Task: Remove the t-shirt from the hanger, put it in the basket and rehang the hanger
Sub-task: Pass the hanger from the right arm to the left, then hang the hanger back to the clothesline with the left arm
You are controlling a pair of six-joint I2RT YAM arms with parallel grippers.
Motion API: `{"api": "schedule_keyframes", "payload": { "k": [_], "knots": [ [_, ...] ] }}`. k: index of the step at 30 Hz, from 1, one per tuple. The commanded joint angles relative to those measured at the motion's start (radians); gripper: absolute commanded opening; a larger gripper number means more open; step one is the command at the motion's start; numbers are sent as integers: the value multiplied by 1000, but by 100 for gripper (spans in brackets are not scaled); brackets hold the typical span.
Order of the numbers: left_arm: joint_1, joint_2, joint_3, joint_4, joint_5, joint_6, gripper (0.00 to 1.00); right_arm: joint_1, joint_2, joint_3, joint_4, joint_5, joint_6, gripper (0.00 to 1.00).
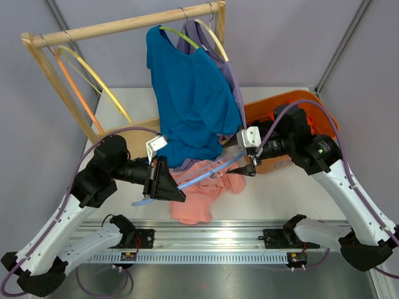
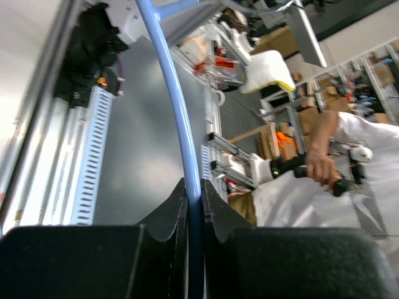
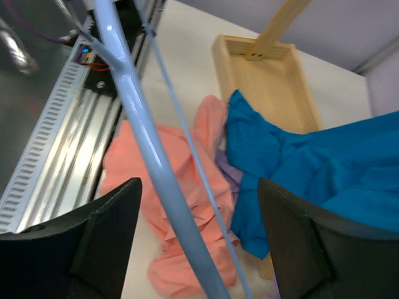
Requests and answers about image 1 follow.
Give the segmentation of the light blue clothes hanger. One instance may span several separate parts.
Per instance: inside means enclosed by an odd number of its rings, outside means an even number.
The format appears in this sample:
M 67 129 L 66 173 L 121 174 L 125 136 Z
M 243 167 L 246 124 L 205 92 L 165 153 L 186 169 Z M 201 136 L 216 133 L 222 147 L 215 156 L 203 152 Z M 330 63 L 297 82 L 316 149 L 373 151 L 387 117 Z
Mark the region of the light blue clothes hanger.
M 244 151 L 241 151 L 241 152 L 237 151 L 235 153 L 237 153 L 236 156 L 233 156 L 231 154 L 231 155 L 229 155 L 227 157 L 220 158 L 217 161 L 212 162 L 211 164 L 207 165 L 206 167 L 201 168 L 197 172 L 194 172 L 194 174 L 189 175 L 187 177 L 184 177 L 183 179 L 178 181 L 178 189 L 179 190 L 183 190 L 183 189 L 185 189 L 185 188 L 187 188 L 189 186 L 192 186 L 192 185 L 194 185 L 194 184 L 196 184 L 196 183 L 198 183 L 198 182 L 200 182 L 200 181 L 202 181 L 202 180 L 204 180 L 206 178 L 214 176 L 215 174 L 217 174 L 221 170 L 223 170 L 223 169 L 227 168 L 228 166 L 231 166 L 233 163 L 239 161 L 245 155 Z M 205 171 L 209 166 L 213 166 L 217 162 L 223 161 L 223 160 L 227 159 L 230 156 L 231 156 L 231 159 L 226 160 L 224 163 L 220 164 L 219 166 L 217 166 L 217 167 L 215 167 L 215 168 L 213 168 L 213 169 L 211 169 L 209 171 Z M 188 179 L 188 178 L 190 178 L 190 177 L 194 176 L 195 174 L 200 173 L 202 171 L 203 171 L 202 174 L 200 174 L 199 176 L 197 176 L 197 177 L 195 177 L 195 178 L 193 178 L 193 179 L 191 179 L 191 180 L 189 180 L 189 181 L 184 183 L 185 179 Z

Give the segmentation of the pink t shirt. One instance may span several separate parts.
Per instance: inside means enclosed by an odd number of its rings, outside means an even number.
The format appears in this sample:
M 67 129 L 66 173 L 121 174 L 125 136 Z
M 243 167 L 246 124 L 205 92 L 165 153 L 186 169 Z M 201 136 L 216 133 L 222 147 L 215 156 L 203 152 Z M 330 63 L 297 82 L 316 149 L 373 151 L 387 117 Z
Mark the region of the pink t shirt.
M 181 185 L 221 165 L 220 161 L 198 161 L 187 170 L 173 170 L 172 176 Z M 209 176 L 184 188 L 185 202 L 170 203 L 171 218 L 188 225 L 208 223 L 213 219 L 211 205 L 218 197 L 226 192 L 239 194 L 245 187 L 242 175 L 227 174 L 225 169 L 221 169 L 213 177 Z

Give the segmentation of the blue t shirt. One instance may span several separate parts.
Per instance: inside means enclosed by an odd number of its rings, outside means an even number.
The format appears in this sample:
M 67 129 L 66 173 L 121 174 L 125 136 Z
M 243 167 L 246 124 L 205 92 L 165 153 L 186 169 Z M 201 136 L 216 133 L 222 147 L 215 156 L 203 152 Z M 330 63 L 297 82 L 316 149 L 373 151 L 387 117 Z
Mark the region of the blue t shirt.
M 187 40 L 191 54 L 177 49 L 164 26 L 152 27 L 146 43 L 160 131 L 168 138 L 159 155 L 171 168 L 188 159 L 216 159 L 222 153 L 220 136 L 234 134 L 242 124 L 223 74 L 199 43 Z

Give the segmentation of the orange clothes hanger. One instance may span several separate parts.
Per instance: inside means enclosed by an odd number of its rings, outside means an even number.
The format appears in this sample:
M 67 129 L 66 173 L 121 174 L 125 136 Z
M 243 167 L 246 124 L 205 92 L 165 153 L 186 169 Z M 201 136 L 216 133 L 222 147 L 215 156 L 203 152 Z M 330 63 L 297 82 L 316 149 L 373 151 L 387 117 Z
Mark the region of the orange clothes hanger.
M 98 119 L 95 117 L 93 111 L 90 109 L 88 103 L 86 102 L 84 96 L 80 92 L 80 89 L 78 88 L 77 84 L 74 82 L 74 79 L 70 75 L 69 71 L 67 70 L 66 66 L 64 65 L 63 61 L 60 58 L 60 55 L 54 48 L 50 48 L 43 38 L 42 35 L 40 35 L 43 43 L 45 46 L 52 52 L 56 62 L 58 63 L 62 73 L 64 74 L 65 78 L 67 79 L 69 85 L 72 87 L 74 93 L 76 94 L 77 98 L 79 99 L 80 103 L 82 104 L 82 107 L 84 108 L 85 112 L 88 114 L 90 119 L 92 120 L 92 123 L 95 125 L 95 127 L 98 129 L 99 133 L 104 134 L 105 131 L 103 130 L 101 124 L 99 123 Z

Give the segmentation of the yellow clothes hanger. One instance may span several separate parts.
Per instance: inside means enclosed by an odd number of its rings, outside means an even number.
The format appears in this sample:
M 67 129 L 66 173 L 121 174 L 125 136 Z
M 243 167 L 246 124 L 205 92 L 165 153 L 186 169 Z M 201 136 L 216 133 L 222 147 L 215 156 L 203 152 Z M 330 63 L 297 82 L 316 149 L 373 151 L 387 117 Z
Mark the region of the yellow clothes hanger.
M 105 82 L 97 75 L 97 73 L 93 70 L 93 68 L 77 53 L 77 51 L 72 50 L 70 47 L 66 47 L 60 45 L 57 47 L 56 51 L 58 54 L 63 56 L 64 60 L 101 96 L 103 93 L 106 93 L 110 100 L 108 101 L 116 111 L 119 112 L 129 123 L 133 123 L 131 116 L 127 113 L 123 105 L 114 95 L 114 93 L 108 88 Z M 66 52 L 69 53 L 79 64 L 80 66 L 92 77 L 89 79 L 86 75 L 84 75 L 78 68 L 68 59 Z

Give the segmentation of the green clothes hanger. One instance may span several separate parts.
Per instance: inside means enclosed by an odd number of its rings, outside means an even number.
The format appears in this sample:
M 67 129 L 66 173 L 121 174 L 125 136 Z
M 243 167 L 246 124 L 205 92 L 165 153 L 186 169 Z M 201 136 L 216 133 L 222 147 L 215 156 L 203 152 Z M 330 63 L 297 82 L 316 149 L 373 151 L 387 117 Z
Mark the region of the green clothes hanger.
M 187 43 L 189 43 L 193 48 L 195 48 L 196 50 L 199 49 L 199 45 L 197 45 L 193 40 L 191 40 L 189 37 L 187 37 L 184 33 L 179 32 L 173 28 L 170 27 L 166 27 L 166 26 L 158 26 L 159 29 L 164 30 L 164 31 L 169 31 L 172 32 L 176 35 L 178 35 L 180 38 L 182 38 L 183 40 L 185 40 Z

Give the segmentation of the black t shirt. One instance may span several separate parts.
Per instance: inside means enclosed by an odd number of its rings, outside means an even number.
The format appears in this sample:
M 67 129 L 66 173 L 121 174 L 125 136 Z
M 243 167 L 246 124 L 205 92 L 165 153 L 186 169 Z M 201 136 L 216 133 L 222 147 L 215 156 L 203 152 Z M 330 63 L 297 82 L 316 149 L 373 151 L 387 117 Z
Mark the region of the black t shirt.
M 260 137 L 264 138 L 269 132 L 273 123 L 274 123 L 273 120 L 265 120 L 265 121 L 256 120 L 252 124 L 250 124 L 250 127 L 257 127 Z

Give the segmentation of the orange t shirt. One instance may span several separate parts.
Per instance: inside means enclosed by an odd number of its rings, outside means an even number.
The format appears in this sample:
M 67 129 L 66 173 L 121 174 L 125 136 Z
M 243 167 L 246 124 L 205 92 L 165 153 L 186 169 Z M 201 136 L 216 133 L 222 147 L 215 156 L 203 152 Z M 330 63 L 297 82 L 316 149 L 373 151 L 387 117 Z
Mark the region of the orange t shirt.
M 274 116 L 273 113 L 268 114 L 268 116 L 269 116 L 269 118 L 272 119 L 272 120 L 275 120 L 275 119 L 276 119 L 276 117 Z M 313 121 L 313 119 L 312 119 L 311 117 L 309 117 L 308 115 L 306 115 L 306 118 L 307 118 L 307 123 L 308 123 L 308 125 L 309 125 L 311 128 L 314 128 L 314 121 Z

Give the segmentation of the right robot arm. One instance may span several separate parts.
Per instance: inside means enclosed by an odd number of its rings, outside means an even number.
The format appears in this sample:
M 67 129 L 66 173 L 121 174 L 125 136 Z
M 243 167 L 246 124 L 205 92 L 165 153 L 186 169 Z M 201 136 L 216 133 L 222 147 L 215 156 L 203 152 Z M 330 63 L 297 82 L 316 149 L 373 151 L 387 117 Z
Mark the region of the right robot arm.
M 273 120 L 255 121 L 253 126 L 238 130 L 238 146 L 251 162 L 231 173 L 255 176 L 261 161 L 288 155 L 327 191 L 350 225 L 334 226 L 298 214 L 283 225 L 284 242 L 291 248 L 317 244 L 339 251 L 361 272 L 377 270 L 398 247 L 398 225 L 357 181 L 339 139 L 313 133 L 299 104 L 281 105 L 274 109 Z

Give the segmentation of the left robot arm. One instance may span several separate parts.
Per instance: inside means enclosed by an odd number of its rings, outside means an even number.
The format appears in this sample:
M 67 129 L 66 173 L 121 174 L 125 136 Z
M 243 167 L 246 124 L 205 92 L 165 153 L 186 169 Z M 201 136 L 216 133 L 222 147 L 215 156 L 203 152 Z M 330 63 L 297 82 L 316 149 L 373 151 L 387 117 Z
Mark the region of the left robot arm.
M 91 160 L 75 175 L 45 226 L 23 249 L 7 252 L 1 259 L 7 276 L 17 275 L 21 295 L 46 297 L 96 253 L 139 245 L 136 227 L 121 214 L 113 216 L 93 234 L 68 244 L 81 223 L 117 191 L 117 181 L 142 185 L 145 198 L 185 201 L 167 159 L 157 154 L 166 144 L 165 136 L 157 135 L 146 143 L 148 156 L 135 159 L 131 159 L 127 142 L 119 135 L 107 136 L 91 147 Z

